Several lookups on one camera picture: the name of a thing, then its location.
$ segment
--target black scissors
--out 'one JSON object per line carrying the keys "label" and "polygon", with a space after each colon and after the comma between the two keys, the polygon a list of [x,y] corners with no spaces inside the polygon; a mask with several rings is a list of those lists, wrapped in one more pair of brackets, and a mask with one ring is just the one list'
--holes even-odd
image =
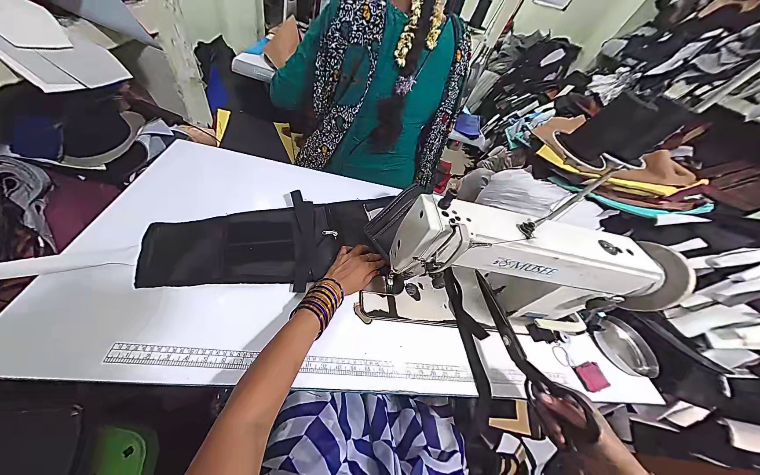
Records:
{"label": "black scissors", "polygon": [[595,410],[586,402],[581,394],[563,384],[554,383],[532,365],[527,359],[526,353],[523,352],[523,348],[518,341],[518,336],[515,335],[515,329],[509,323],[506,310],[503,309],[500,302],[495,298],[494,291],[491,290],[486,277],[480,274],[478,270],[475,272],[477,283],[480,285],[480,291],[482,291],[483,298],[486,300],[486,306],[489,309],[489,313],[491,313],[491,318],[494,319],[497,332],[500,334],[501,340],[503,340],[503,346],[506,347],[506,351],[509,353],[509,357],[512,358],[512,362],[515,363],[515,366],[527,377],[526,383],[524,383],[528,399],[527,403],[535,407],[536,400],[542,393],[575,403],[585,413],[585,427],[577,427],[564,417],[554,414],[565,437],[565,445],[575,449],[577,442],[585,444],[597,442],[599,440],[600,429],[595,419]]}

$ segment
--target black bag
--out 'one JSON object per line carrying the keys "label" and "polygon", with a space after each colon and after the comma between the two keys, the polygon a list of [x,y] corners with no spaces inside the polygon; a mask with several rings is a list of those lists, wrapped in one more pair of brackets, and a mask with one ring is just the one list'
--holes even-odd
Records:
{"label": "black bag", "polygon": [[135,287],[292,283],[324,276],[341,246],[368,244],[368,212],[393,197],[315,205],[291,193],[293,208],[203,221],[152,223],[142,238]]}

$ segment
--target ruler markings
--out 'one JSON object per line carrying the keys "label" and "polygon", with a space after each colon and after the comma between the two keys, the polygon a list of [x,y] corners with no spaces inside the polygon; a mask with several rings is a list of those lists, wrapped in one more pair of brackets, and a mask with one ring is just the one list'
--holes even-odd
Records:
{"label": "ruler markings", "polygon": [[[115,343],[104,362],[244,370],[251,366],[258,354],[257,351]],[[363,358],[307,356],[299,372],[408,380],[474,380],[470,370],[460,366],[422,362],[395,363]]]}

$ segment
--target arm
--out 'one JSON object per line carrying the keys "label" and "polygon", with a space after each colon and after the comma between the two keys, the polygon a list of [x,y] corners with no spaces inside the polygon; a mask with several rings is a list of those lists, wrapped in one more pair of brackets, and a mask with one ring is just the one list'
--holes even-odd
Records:
{"label": "arm", "polygon": [[295,49],[295,53],[286,61],[283,68],[277,70],[272,78],[272,103],[281,109],[295,111],[309,96],[312,77],[316,71],[316,56],[322,36],[327,33],[332,15],[338,2],[332,0],[318,17],[310,22],[307,33]]}
{"label": "arm", "polygon": [[[365,288],[384,265],[380,254],[367,250],[342,248],[325,275],[345,295]],[[319,328],[316,315],[304,309],[286,322],[242,375],[187,474],[259,474],[269,431]]]}

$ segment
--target hand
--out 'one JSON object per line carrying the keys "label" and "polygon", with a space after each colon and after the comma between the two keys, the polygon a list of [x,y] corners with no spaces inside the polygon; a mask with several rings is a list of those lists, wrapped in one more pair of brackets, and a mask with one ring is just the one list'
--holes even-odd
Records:
{"label": "hand", "polygon": [[343,246],[324,277],[338,282],[345,295],[359,292],[375,275],[380,273],[377,269],[386,265],[383,256],[371,254],[369,250],[368,246],[363,244],[354,248]]}
{"label": "hand", "polygon": [[[547,437],[560,450],[565,450],[566,444],[562,427],[557,420],[578,428],[584,428],[587,423],[585,413],[579,406],[552,395],[542,393],[533,407]],[[577,446],[577,468],[586,474],[647,475],[647,471],[623,445],[603,415],[595,411],[595,420],[600,429],[599,440],[595,444]]]}

